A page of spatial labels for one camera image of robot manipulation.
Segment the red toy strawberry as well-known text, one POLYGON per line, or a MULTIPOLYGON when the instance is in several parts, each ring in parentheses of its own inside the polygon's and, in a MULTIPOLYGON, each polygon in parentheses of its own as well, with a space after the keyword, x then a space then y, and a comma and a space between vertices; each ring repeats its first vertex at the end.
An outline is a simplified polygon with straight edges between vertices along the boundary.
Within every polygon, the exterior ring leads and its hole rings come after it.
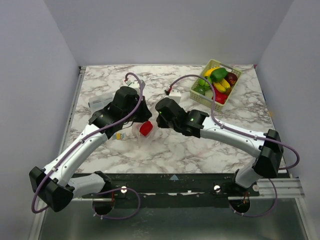
POLYGON ((221 93, 221 92, 215 92, 215 101, 221 105, 224 105, 226 100, 228 99, 228 95, 221 93))

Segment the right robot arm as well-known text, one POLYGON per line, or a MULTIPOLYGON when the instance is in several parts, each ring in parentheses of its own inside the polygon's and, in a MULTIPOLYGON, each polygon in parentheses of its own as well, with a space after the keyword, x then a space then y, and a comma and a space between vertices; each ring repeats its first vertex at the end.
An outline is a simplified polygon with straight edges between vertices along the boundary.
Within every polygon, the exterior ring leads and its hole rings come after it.
POLYGON ((230 191, 241 196, 261 178, 274 179, 278 176, 283 155, 277 131, 267 133, 250 131, 223 121, 214 121, 206 112, 200 110, 185 111, 173 99, 160 100, 155 110, 159 128, 173 129, 187 137, 204 138, 238 148, 253 157, 253 160, 238 169, 230 183, 230 191))

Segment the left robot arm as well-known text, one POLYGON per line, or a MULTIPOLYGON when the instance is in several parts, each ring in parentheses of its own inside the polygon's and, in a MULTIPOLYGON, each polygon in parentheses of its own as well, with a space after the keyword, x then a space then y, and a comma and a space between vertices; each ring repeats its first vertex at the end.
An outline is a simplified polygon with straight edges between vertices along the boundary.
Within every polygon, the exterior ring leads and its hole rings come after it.
POLYGON ((143 123, 152 116, 142 91, 122 86, 112 102, 96 111, 82 133, 58 157, 43 168, 35 166, 29 179, 36 198, 44 201, 54 212, 63 210, 74 198, 97 194, 104 198, 110 194, 111 179, 96 171, 74 178, 80 165, 99 146, 123 128, 125 122, 143 123))

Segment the clear zip top bag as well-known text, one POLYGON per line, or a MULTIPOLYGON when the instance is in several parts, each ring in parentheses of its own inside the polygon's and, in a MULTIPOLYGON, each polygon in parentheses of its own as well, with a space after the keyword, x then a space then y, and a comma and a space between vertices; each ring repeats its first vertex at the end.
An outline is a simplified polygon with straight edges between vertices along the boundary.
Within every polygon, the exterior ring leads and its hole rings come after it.
POLYGON ((131 133, 136 138, 138 147, 146 148, 155 140, 158 129, 155 120, 148 120, 143 123, 135 122, 132 125, 131 133))

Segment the red toy bell pepper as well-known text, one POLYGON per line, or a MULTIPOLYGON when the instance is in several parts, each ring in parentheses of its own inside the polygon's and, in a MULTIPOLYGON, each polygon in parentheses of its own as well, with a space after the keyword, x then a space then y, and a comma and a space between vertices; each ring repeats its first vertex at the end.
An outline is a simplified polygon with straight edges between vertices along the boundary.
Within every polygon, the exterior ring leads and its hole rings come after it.
POLYGON ((144 137, 148 136, 152 130, 153 124, 150 121, 144 122, 139 128, 140 134, 144 137))

